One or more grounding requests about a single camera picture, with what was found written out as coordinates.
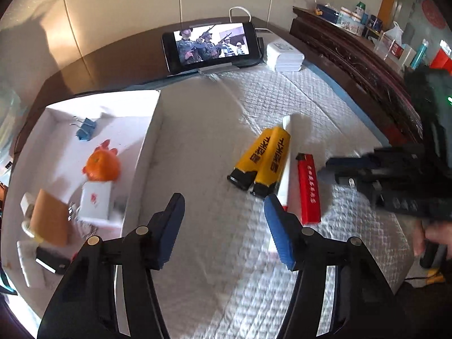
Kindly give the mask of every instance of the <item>phone screen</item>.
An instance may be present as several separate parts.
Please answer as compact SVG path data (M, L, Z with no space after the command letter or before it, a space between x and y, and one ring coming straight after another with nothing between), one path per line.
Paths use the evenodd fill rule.
M175 31L182 65L216 58L249 55L242 23L214 24Z

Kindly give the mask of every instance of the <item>white cable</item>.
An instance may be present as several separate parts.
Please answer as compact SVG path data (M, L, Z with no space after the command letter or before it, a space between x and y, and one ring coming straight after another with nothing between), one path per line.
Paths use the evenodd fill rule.
M234 6L234 7L231 7L230 9L229 9L229 21L232 23L232 10L233 9L241 9L241 10L243 10L245 13L247 13L248 14L248 16L249 16L249 22L251 22L251 13L247 10L247 9L245 9L243 6Z

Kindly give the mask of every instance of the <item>plastic bag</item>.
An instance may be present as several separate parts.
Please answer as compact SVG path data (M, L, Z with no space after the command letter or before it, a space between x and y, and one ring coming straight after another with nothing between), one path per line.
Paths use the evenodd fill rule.
M400 47L402 46L403 30L400 28L399 24L396 21L394 22L394 28L386 31L385 34L391 37L392 39L395 39L395 41Z

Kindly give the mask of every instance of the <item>wall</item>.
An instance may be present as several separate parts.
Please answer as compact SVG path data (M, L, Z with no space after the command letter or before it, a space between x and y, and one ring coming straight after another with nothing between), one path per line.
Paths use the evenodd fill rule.
M429 41L429 48L425 54L426 62L430 63L439 50L439 43L445 40L452 47L452 32L449 26L445 24L444 28L438 28L426 18L422 5L425 0L399 0L401 9L396 17L396 21L405 30L406 24L410 23L415 33L413 39L408 44L417 49L423 39Z
M254 16L289 29L292 6L330 3L353 9L359 2L377 14L381 0L13 0L0 20L0 80L30 104L46 78L116 40L198 18L227 16L247 7ZM86 82L89 72L84 73Z

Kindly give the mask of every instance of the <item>binder clip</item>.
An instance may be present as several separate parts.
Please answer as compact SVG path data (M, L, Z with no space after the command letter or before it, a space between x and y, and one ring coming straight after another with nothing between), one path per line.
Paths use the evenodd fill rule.
M85 120L81 121L75 116L74 120L81 123L81 125L78 125L76 123L70 124L75 125L79 128L75 133L75 136L78 137L80 141L90 141L93 137L94 130L96 129L96 121L92 121L89 118L85 118Z

